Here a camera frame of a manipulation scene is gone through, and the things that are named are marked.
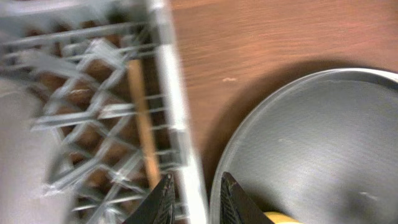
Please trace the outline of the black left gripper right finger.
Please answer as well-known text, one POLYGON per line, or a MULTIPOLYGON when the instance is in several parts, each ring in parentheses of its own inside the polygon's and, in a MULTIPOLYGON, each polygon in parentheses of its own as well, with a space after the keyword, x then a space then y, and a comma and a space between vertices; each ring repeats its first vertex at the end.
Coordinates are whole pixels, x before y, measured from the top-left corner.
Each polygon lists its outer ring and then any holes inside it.
POLYGON ((220 223, 273 224, 229 172, 221 178, 220 223))

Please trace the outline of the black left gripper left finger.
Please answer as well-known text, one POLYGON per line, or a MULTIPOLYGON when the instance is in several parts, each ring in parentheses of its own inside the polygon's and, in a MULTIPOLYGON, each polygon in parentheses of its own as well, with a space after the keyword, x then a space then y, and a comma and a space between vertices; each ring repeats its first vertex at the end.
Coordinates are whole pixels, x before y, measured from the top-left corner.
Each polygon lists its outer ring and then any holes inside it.
POLYGON ((174 222, 174 176, 167 174, 123 224, 174 224, 174 222))

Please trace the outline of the wooden chopstick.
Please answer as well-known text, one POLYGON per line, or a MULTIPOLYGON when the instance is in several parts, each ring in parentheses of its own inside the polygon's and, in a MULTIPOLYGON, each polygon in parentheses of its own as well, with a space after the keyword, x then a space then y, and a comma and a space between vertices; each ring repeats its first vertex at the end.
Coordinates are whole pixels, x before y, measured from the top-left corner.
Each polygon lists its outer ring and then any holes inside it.
POLYGON ((144 76, 140 60, 128 62, 128 81, 131 97, 137 115, 140 143, 144 153, 144 164, 150 188, 154 189, 161 179, 159 162, 155 154, 155 141, 152 134, 152 121, 145 96, 144 76))

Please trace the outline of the yellow bowl with food scraps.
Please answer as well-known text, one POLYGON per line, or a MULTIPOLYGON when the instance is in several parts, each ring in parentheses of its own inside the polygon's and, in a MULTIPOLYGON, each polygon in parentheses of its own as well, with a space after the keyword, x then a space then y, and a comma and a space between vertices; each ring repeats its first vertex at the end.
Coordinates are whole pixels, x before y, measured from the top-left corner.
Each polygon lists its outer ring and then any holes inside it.
POLYGON ((294 218, 291 218, 283 213, 279 212, 264 212, 264 215, 273 223, 273 224, 302 224, 294 218))

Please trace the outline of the grey plastic dishwasher rack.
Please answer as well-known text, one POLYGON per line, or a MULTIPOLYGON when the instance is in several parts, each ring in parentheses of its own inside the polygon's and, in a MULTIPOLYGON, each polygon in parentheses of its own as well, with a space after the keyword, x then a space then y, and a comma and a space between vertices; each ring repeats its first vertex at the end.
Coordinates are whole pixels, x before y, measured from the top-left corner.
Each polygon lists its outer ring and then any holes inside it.
POLYGON ((2 223, 123 223, 152 192, 135 59, 174 223, 208 222, 169 2, 2 1, 2 223))

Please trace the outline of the round black serving tray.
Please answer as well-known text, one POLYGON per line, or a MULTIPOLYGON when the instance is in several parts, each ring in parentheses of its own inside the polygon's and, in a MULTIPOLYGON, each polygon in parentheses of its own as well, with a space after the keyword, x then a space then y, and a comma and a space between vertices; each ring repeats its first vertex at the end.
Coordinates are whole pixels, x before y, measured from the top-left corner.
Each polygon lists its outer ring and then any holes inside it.
POLYGON ((325 70, 259 103, 219 161, 212 223, 224 172, 260 209, 302 223, 396 223, 397 74, 325 70))

